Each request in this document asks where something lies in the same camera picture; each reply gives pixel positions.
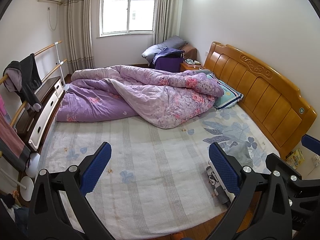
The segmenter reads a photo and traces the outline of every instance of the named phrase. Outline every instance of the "round white base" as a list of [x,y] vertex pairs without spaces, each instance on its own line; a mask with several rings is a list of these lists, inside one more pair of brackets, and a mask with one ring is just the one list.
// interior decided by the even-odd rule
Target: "round white base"
[[30,201],[31,200],[31,196],[32,196],[32,192],[33,192],[33,188],[35,187],[33,184],[33,181],[30,177],[28,176],[24,176],[22,178],[22,180],[20,181],[20,183],[24,186],[26,186],[27,189],[23,189],[22,187],[20,187],[20,194],[21,197],[25,200],[25,201]]
[[39,153],[31,153],[30,154],[29,167],[26,168],[26,174],[30,178],[35,178],[36,175],[37,175],[39,159],[40,159],[40,154]]

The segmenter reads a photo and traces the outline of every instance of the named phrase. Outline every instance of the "pillow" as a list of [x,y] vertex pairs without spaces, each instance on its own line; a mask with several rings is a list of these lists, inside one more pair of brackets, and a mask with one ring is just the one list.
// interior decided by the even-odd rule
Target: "pillow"
[[171,38],[167,39],[166,41],[162,42],[159,45],[164,45],[164,47],[173,48],[173,49],[181,49],[187,42],[181,39],[178,36],[172,36]]
[[224,91],[224,95],[214,102],[213,106],[217,110],[232,107],[243,98],[243,94],[234,90],[232,87],[225,84],[225,82],[217,79],[213,73],[208,74],[207,78],[215,79]]

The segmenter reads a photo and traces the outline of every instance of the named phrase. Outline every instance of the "yellow package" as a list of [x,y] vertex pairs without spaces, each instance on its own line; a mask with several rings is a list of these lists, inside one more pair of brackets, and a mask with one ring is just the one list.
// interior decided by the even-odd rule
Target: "yellow package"
[[300,148],[296,149],[293,153],[287,156],[285,161],[294,169],[296,169],[301,163],[303,163],[304,157]]

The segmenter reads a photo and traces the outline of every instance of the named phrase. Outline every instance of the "bed sheet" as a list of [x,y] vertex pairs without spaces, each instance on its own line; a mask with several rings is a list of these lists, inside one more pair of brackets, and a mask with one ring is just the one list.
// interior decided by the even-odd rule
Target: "bed sheet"
[[[155,238],[224,212],[205,170],[212,142],[223,149],[245,142],[257,172],[270,173],[265,158],[279,155],[238,105],[211,108],[166,130],[139,116],[53,126],[41,154],[50,172],[78,165],[103,141],[111,144],[111,160],[86,198],[115,239]],[[61,196],[73,227],[81,230],[65,194]]]

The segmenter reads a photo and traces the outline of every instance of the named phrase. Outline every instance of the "white drawer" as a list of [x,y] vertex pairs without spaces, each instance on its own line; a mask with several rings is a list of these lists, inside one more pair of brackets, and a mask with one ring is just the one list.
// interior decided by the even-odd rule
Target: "white drawer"
[[37,150],[39,147],[40,140],[42,138],[44,128],[46,127],[49,117],[56,106],[58,101],[58,97],[56,93],[53,93],[50,97],[50,100],[45,105],[38,121],[36,122],[36,125],[31,133],[29,144],[34,150]]
[[62,84],[61,84],[61,80],[59,80],[55,85],[54,85],[54,88],[57,92],[57,96],[58,98],[60,98],[62,92],[63,92],[63,87],[62,87]]
[[45,114],[45,112],[42,111],[29,139],[29,144],[34,150],[37,150],[39,147],[40,139],[42,137],[42,134],[44,132],[44,128],[47,122],[48,122],[48,117]]
[[58,97],[57,97],[56,93],[53,93],[43,109],[43,112],[45,112],[45,114],[47,115],[48,118],[50,117],[54,107],[56,106],[57,101],[58,101]]

